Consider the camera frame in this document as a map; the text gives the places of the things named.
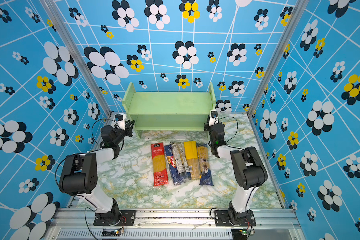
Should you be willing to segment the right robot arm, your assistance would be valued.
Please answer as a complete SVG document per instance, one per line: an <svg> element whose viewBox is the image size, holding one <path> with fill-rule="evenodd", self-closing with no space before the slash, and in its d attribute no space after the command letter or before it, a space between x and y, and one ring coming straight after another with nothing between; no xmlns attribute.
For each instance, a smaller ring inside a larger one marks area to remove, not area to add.
<svg viewBox="0 0 360 240"><path fill-rule="evenodd" d="M208 118L204 130L209 132L212 154L217 158L230 160L238 184L234 198L228 208L229 221L233 226L247 222L256 225L254 213L250 210L252 199L268 179L268 173L255 147L232 147L225 141L225 125L217 118Z"/></svg>

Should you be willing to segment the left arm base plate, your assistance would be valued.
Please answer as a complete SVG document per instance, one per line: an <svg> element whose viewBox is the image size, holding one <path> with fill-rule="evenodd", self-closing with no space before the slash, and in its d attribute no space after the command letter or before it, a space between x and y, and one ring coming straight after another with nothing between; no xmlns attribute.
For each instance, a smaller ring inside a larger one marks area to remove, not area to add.
<svg viewBox="0 0 360 240"><path fill-rule="evenodd" d="M136 218L136 210L119 210L117 213L95 213L94 226L113 227L113 226L133 226Z"/></svg>

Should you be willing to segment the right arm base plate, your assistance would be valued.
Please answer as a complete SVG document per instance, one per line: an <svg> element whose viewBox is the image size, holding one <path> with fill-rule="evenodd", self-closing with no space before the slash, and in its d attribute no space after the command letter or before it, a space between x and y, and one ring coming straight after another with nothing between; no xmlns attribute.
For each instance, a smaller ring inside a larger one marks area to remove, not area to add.
<svg viewBox="0 0 360 240"><path fill-rule="evenodd" d="M247 210L242 213L237 213L234 210L215 210L212 214L215 219L217 227L255 227L256 220L254 213Z"/></svg>

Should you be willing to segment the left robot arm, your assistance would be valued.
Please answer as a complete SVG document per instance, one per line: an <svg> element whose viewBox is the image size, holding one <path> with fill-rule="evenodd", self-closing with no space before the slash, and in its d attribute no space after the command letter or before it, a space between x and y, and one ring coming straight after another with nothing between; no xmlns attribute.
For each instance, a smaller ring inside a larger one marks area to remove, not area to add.
<svg viewBox="0 0 360 240"><path fill-rule="evenodd" d="M100 149L67 156L57 185L62 193L77 196L95 211L95 226L132 226L135 211L122 212L115 199L98 184L98 165L116 159L124 138L133 136L135 121L118 114L113 125L101 128Z"/></svg>

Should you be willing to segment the yellow spaghetti bag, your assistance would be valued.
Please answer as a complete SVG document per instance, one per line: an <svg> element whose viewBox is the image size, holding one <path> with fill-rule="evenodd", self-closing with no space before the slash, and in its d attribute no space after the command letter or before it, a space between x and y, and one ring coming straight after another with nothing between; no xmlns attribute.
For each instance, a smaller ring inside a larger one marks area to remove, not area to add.
<svg viewBox="0 0 360 240"><path fill-rule="evenodd" d="M200 164L197 152L197 142L184 142L185 156L191 173L191 180L199 180L201 178Z"/></svg>

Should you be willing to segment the green wooden shelf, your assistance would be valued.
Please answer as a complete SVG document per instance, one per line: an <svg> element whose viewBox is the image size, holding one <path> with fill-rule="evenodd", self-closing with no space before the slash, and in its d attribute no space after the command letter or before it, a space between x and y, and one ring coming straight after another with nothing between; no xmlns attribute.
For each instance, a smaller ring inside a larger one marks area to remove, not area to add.
<svg viewBox="0 0 360 240"><path fill-rule="evenodd" d="M144 131L204 131L215 109L213 84L208 92L137 92L130 83L123 98L128 118L135 122L138 138Z"/></svg>

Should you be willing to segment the red spaghetti bag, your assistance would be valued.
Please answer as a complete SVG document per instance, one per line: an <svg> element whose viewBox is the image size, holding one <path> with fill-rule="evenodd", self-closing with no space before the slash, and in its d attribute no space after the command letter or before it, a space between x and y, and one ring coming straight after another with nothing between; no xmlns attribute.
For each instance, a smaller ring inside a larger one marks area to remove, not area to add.
<svg viewBox="0 0 360 240"><path fill-rule="evenodd" d="M151 144L151 151L154 171L154 187L166 185L169 183L169 181L164 144Z"/></svg>

